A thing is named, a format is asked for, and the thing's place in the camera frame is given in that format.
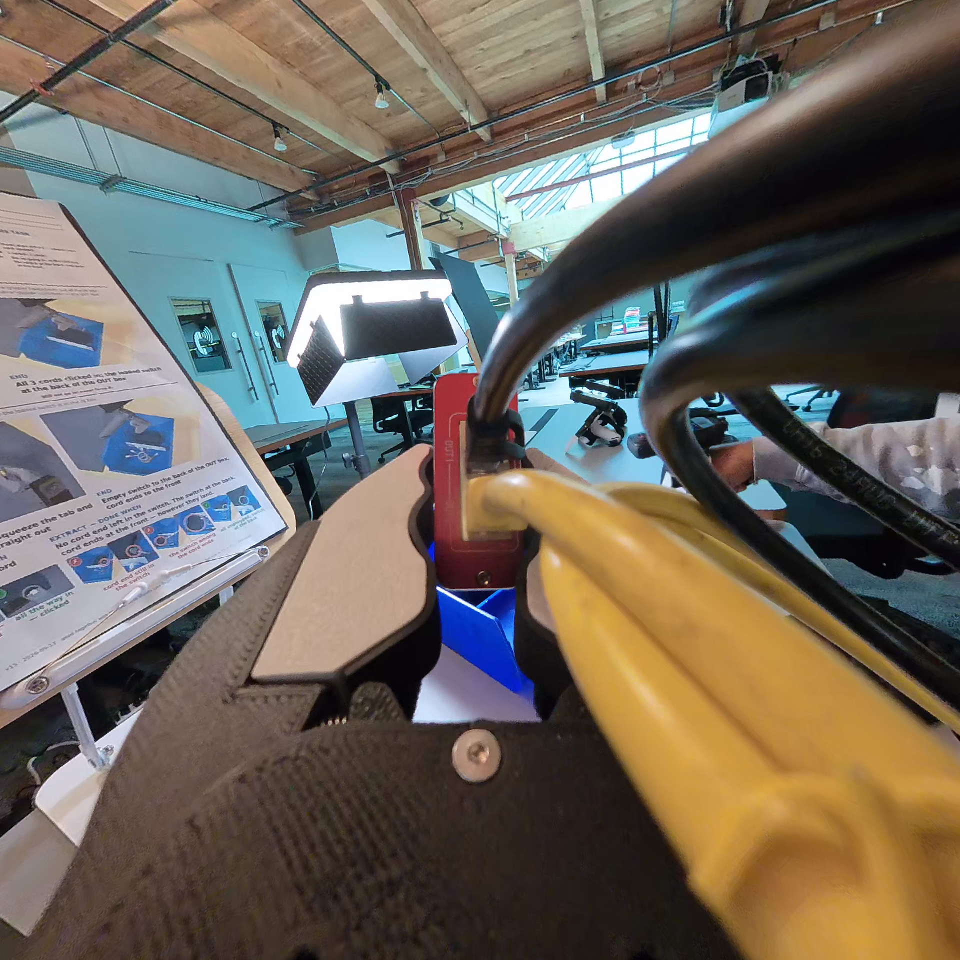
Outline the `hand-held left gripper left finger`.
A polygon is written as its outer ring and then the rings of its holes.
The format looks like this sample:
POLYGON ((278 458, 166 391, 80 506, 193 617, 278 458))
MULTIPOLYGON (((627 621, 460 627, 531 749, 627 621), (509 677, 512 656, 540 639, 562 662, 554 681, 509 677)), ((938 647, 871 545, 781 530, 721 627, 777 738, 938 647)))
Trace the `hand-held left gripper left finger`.
POLYGON ((429 557, 433 451, 416 444, 340 496, 309 530, 249 692, 349 702, 366 682, 416 703, 441 651, 429 557))

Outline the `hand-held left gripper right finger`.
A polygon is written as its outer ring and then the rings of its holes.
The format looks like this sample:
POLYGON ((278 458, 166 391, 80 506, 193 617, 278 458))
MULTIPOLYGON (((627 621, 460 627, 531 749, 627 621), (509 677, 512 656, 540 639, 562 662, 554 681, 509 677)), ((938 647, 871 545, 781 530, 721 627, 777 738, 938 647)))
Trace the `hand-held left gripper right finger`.
POLYGON ((541 533, 527 526, 515 579, 515 655, 521 673, 533 683, 535 703, 558 703, 573 685, 546 598, 541 565, 541 533))

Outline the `blue plastic bin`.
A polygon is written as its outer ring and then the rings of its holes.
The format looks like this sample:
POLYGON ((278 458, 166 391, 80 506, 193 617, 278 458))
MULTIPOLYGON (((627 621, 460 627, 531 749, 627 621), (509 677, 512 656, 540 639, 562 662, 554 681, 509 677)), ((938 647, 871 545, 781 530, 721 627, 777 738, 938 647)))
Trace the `blue plastic bin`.
POLYGON ((531 697, 534 684, 515 652, 517 590, 450 588, 437 582, 442 644, 510 692, 531 697))

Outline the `red metal ethernet adapter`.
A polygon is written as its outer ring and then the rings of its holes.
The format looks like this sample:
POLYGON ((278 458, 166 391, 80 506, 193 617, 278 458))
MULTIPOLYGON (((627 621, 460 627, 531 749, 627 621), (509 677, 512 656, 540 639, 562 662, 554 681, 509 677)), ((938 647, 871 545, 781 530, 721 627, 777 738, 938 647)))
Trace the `red metal ethernet adapter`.
POLYGON ((494 531, 466 539, 462 484, 468 405, 476 390, 473 369, 443 374, 434 388, 434 540, 438 584, 450 592, 512 589, 522 561, 520 531, 494 531))

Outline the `person's right forearm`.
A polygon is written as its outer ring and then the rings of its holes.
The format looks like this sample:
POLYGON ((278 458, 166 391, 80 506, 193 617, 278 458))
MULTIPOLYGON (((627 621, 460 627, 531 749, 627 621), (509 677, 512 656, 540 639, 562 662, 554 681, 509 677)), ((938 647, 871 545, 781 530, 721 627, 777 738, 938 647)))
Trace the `person's right forearm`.
MULTIPOLYGON (((959 420, 933 417, 914 421, 831 428, 824 422, 808 427, 871 476, 898 490, 931 512, 958 515, 959 420)), ((755 480, 794 491, 806 491, 841 502, 846 498, 773 440, 754 438, 755 480)))

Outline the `person's right hand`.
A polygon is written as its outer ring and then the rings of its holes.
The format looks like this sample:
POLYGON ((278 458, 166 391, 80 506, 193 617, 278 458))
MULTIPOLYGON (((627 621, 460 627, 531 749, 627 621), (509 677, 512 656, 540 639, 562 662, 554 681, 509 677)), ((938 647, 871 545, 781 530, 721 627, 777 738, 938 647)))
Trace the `person's right hand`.
POLYGON ((757 482, 755 449, 751 439, 725 443, 707 453, 714 472, 734 492, 740 494, 757 482))

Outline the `white wood-edged table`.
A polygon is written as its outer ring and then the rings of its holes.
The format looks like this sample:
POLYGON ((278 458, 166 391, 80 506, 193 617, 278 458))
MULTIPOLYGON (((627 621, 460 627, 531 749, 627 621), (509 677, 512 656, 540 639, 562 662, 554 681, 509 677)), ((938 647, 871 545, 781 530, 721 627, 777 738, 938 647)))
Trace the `white wood-edged table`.
POLYGON ((520 403, 520 413, 537 407, 557 406, 558 412, 527 447, 527 457, 541 470, 578 478, 585 483, 629 482, 663 485, 666 469, 659 457, 638 459, 627 449, 626 443, 614 448, 595 445, 584 447, 578 432, 585 420, 594 414, 593 407, 583 403, 558 401, 538 405, 520 403))

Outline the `grey light stand pole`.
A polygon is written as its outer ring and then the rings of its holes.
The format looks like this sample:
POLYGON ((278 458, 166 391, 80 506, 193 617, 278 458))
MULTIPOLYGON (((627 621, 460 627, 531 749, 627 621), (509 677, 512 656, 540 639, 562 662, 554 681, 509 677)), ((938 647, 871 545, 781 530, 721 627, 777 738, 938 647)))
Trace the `grey light stand pole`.
POLYGON ((359 479, 363 480, 371 474, 371 465, 356 409, 356 402, 347 401, 343 404, 343 408, 350 434, 352 452, 343 452, 342 462, 346 469, 353 469, 359 479))

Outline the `dark wooden display board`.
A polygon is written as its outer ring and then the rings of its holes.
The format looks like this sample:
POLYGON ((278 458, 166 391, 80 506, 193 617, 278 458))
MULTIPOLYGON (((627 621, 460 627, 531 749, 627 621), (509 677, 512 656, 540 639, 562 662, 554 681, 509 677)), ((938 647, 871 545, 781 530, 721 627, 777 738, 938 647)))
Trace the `dark wooden display board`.
POLYGON ((499 325, 498 313, 487 294, 477 268, 449 254, 430 256, 430 262, 448 278, 452 295, 465 318, 480 360, 484 363, 499 325))

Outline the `wooden office desk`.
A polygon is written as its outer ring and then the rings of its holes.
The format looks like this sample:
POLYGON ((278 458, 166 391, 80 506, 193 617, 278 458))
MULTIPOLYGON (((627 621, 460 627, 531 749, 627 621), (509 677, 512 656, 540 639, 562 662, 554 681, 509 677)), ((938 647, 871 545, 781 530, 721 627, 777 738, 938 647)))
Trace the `wooden office desk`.
POLYGON ((331 447, 332 431, 348 425, 345 417, 325 421, 261 424, 246 427, 246 438, 271 474, 286 467, 293 470, 310 520, 323 513, 310 457, 325 454, 331 447))

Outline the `black office chair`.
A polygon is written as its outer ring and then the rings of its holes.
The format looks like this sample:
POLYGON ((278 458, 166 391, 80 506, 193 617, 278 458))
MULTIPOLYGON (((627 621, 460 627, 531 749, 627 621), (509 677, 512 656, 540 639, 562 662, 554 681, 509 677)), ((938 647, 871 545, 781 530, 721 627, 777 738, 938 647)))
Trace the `black office chair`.
POLYGON ((385 464, 388 455, 410 450, 414 445, 434 443, 434 390, 408 388, 370 399, 371 422, 378 434, 398 434, 401 442, 387 448, 377 458, 385 464))
POLYGON ((906 571, 931 576, 954 573, 939 558, 930 558, 915 544, 895 534, 869 513, 825 495, 773 483, 786 505, 786 521, 821 559, 843 559, 881 579, 906 571))

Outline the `white double door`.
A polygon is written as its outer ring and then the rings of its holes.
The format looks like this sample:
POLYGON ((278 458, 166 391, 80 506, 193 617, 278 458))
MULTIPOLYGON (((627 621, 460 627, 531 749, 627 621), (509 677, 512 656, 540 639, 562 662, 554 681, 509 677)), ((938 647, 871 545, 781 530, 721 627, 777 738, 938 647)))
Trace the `white double door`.
POLYGON ((271 412, 279 424, 292 424, 310 412, 301 378, 287 362, 296 304, 288 274, 228 263, 254 357, 264 379, 271 412))

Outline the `wooden instruction board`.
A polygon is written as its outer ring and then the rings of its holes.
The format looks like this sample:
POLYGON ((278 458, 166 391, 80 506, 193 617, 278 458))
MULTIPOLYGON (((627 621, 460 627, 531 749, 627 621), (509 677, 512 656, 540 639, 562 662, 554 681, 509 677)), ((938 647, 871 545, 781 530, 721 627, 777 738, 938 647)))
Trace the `wooden instruction board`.
POLYGON ((293 511, 64 206, 2 193, 2 726, 252 573, 293 511))

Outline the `white ceiling projector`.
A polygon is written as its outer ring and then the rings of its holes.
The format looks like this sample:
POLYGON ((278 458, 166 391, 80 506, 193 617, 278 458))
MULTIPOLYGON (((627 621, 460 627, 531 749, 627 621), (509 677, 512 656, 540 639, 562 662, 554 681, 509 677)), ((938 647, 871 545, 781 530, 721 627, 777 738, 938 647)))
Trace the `white ceiling projector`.
POLYGON ((778 54, 738 57, 735 66, 721 72, 711 109, 707 139, 713 139, 765 104, 780 84, 778 54))

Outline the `white board stand base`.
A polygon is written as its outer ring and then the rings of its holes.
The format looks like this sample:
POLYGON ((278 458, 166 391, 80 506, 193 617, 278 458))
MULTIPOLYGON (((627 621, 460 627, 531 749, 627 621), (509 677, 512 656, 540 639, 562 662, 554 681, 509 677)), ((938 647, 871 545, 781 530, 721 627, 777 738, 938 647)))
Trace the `white board stand base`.
POLYGON ((100 737, 93 735, 79 684, 59 693, 74 726, 69 746, 78 755, 42 782, 30 813, 1 840, 1 919, 15 934, 29 936, 51 905, 88 830, 100 798, 140 707, 100 737))

